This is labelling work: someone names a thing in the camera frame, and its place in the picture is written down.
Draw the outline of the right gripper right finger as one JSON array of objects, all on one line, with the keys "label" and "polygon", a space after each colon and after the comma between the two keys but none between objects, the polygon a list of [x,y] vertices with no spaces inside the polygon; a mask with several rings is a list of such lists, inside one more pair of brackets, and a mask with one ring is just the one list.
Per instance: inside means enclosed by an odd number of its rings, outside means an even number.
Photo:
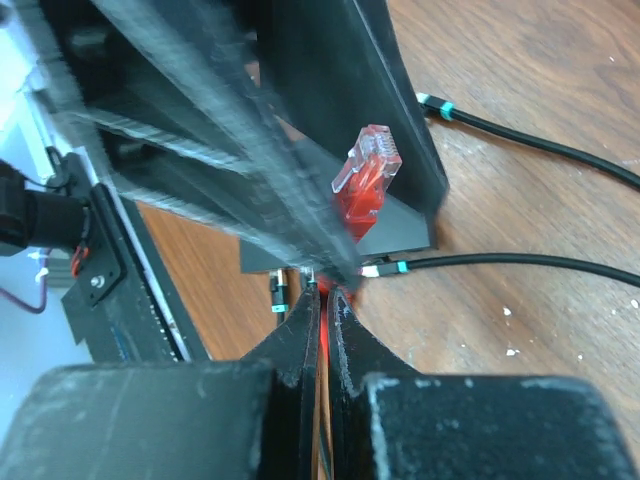
[{"label": "right gripper right finger", "polygon": [[337,479],[635,479],[614,416],[566,376],[423,374],[326,301]]}]

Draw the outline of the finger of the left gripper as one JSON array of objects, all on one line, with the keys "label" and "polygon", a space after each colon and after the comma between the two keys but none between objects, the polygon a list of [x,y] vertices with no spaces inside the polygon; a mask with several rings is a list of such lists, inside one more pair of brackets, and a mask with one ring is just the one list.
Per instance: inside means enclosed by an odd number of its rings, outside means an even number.
[{"label": "finger of the left gripper", "polygon": [[291,124],[336,157],[369,125],[390,128],[403,165],[392,197],[421,214],[426,244],[449,182],[384,1],[252,1],[260,72]]},{"label": "finger of the left gripper", "polygon": [[56,117],[101,179],[359,285],[359,254],[310,158],[246,71],[242,2],[43,1],[39,12]]}]

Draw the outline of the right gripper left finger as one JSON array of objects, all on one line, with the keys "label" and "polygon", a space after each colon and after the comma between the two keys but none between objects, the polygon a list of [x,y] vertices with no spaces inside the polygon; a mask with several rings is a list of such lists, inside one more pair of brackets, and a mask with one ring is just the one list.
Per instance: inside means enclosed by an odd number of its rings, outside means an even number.
[{"label": "right gripper left finger", "polygon": [[235,361],[77,365],[41,376],[5,479],[313,479],[320,296]]}]

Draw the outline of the black network switch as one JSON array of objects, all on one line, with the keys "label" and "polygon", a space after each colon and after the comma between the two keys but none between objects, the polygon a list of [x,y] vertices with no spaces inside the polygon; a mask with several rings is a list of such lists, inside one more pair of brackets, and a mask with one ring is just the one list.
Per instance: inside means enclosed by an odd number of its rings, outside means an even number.
[{"label": "black network switch", "polygon": [[[331,193],[330,183],[342,168],[343,162],[307,138],[295,141],[293,146],[307,163],[311,163],[313,175]],[[434,219],[423,216],[395,197],[387,195],[377,223],[359,242],[357,249],[366,260],[373,260],[435,246]],[[267,272],[287,266],[282,260],[250,242],[240,240],[239,247],[242,273]]]}]

